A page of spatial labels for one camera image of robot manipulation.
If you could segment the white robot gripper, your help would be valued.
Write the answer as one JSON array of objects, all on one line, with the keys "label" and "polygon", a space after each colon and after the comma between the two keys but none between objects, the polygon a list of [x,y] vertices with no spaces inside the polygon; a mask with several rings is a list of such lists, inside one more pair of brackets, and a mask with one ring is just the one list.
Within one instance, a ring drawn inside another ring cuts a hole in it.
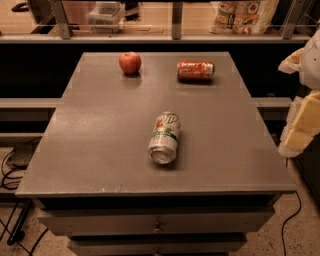
[{"label": "white robot gripper", "polygon": [[[309,39],[304,50],[300,48],[284,59],[278,70],[287,74],[299,72],[301,84],[320,90],[320,30]],[[312,91],[304,98],[296,96],[289,108],[278,152],[283,157],[296,157],[319,133],[320,91]]]}]

